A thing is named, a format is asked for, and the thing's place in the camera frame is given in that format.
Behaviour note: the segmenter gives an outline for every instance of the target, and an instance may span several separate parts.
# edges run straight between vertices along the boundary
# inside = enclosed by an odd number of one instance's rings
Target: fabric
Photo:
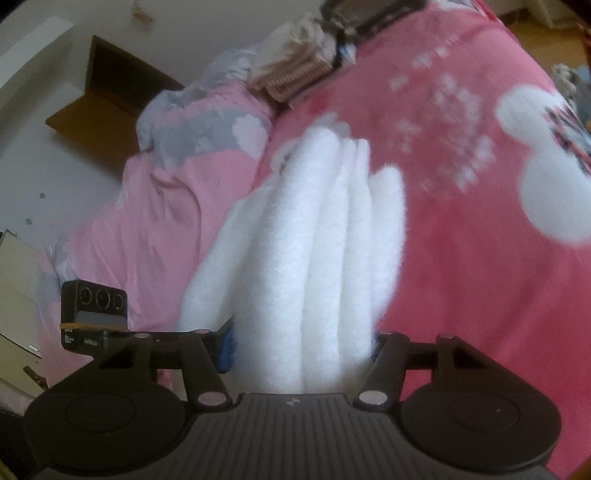
[[[361,387],[404,242],[400,174],[369,178],[369,156],[365,140],[309,129],[233,208],[191,280],[177,330],[232,317],[241,391]]]
[[[248,86],[266,90],[284,102],[330,73],[336,57],[336,39],[324,32],[311,14],[284,23],[261,44]]]
[[[379,328],[456,334],[548,395],[565,478],[591,452],[591,147],[550,78],[481,5],[438,0],[276,120],[256,185],[310,125],[402,172],[407,242]]]
[[[130,329],[174,330],[187,283],[228,209],[251,189],[271,117],[232,83],[155,119],[156,144],[128,160],[119,196],[41,259],[38,331],[50,385],[89,360],[61,347],[66,280],[124,289]]]
[[[60,279],[88,273],[125,288],[132,327],[172,329],[185,286],[230,205],[250,192],[253,171],[258,187],[306,128],[324,125],[367,138],[371,171],[395,163],[404,178],[408,241],[379,328],[424,342],[455,333],[547,394],[563,419],[550,469],[565,478],[591,451],[589,137],[548,76],[470,0],[433,0],[362,44],[357,62],[274,122],[259,164],[245,150],[261,151],[252,139],[266,136],[244,117],[260,120],[261,106],[235,122],[236,132],[255,132],[240,135],[238,150],[195,155],[176,173],[152,166],[151,154],[129,163],[122,209],[110,205],[87,235],[64,237],[46,258],[48,380],[83,361],[59,343]]]

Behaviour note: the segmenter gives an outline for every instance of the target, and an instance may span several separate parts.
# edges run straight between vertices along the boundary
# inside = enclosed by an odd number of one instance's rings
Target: folded white towel
[[[189,284],[179,331],[234,317],[245,391],[359,385],[404,240],[399,172],[369,178],[369,145],[305,132],[281,173],[231,211]]]
[[[302,362],[307,393],[342,391],[339,318],[343,260],[349,224],[349,175],[356,161],[353,140],[341,145],[342,168],[320,212],[310,258],[302,322]]]

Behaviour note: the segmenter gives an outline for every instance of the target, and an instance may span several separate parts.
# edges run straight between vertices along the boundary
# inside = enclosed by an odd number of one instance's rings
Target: pink bedsheet
[[[382,330],[452,333],[559,406],[561,477],[591,455],[589,137],[495,19],[439,0],[274,124],[258,183],[311,123],[397,164],[407,239]]]
[[[163,136],[178,136],[177,128],[185,140],[187,127],[201,132],[191,139],[193,152],[130,158],[119,196],[43,255],[38,329],[50,385],[89,361],[61,347],[60,285],[66,280],[124,289],[132,330],[174,330],[184,290],[226,212],[250,192],[271,115],[240,83],[166,113],[157,119]]]
[[[367,138],[372,168],[395,163],[404,175],[407,241],[380,328],[414,341],[442,332],[466,339],[557,403],[556,474],[589,456],[591,148],[512,35],[469,0],[433,1],[368,41],[356,67],[281,115],[260,164],[261,150],[248,139],[266,133],[252,129],[248,114],[270,112],[234,94],[244,116],[230,132],[242,135],[240,148],[201,152],[170,171],[150,154],[132,158],[120,198],[44,260],[49,382],[84,361],[59,344],[59,282],[80,277],[124,288],[131,328],[174,329],[184,288],[229,206],[315,122]],[[201,101],[171,123],[211,108]]]

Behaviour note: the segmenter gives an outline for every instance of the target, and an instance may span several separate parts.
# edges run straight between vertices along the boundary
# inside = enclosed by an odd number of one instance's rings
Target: white wall
[[[139,0],[155,22],[131,17],[132,0],[26,0],[0,24],[0,54],[58,15],[75,23],[66,79],[84,87],[90,39],[96,34],[152,64],[183,84],[196,79],[215,55],[263,39],[320,0]]]

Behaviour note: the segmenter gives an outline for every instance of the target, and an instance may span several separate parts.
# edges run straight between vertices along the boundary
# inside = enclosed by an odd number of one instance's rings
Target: bed
[[[63,281],[123,288],[131,329],[173,330],[230,206],[323,125],[367,138],[372,169],[404,178],[407,241],[379,330],[458,335],[548,395],[563,419],[549,467],[566,477],[591,452],[591,140],[548,76],[470,0],[397,21],[280,115],[231,55],[215,81],[152,105],[118,197],[44,257],[49,383],[86,362],[60,346]]]

